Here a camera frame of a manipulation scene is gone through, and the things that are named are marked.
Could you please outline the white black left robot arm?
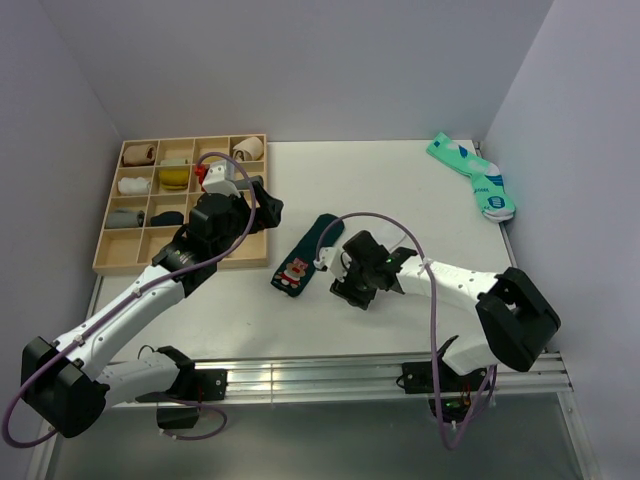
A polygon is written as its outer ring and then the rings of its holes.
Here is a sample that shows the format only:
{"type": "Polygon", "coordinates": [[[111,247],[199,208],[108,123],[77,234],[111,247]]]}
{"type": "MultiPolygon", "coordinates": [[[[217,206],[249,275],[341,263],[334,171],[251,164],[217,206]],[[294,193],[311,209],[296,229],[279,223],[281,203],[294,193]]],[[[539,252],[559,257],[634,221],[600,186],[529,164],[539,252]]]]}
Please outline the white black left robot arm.
{"type": "Polygon", "coordinates": [[[157,316],[191,295],[247,236],[277,227],[284,204],[262,185],[243,195],[205,193],[172,241],[136,281],[74,330],[22,352],[20,398],[66,438],[86,431],[108,408],[145,395],[184,400],[195,363],[174,347],[113,365],[115,354],[157,316]]]}

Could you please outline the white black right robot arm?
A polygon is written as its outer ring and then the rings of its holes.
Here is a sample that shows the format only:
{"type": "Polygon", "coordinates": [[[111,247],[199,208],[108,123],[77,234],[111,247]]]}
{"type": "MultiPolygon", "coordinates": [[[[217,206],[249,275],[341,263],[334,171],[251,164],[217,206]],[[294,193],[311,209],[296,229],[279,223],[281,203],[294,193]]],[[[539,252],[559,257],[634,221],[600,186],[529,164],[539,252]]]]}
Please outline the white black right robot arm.
{"type": "Polygon", "coordinates": [[[330,272],[331,292],[365,310],[379,291],[421,295],[469,313],[438,345],[435,383],[452,390],[467,374],[495,364],[527,372],[561,326],[541,291],[522,270],[472,271],[423,260],[410,248],[388,251],[368,231],[342,247],[323,247],[314,262],[330,272]]]}

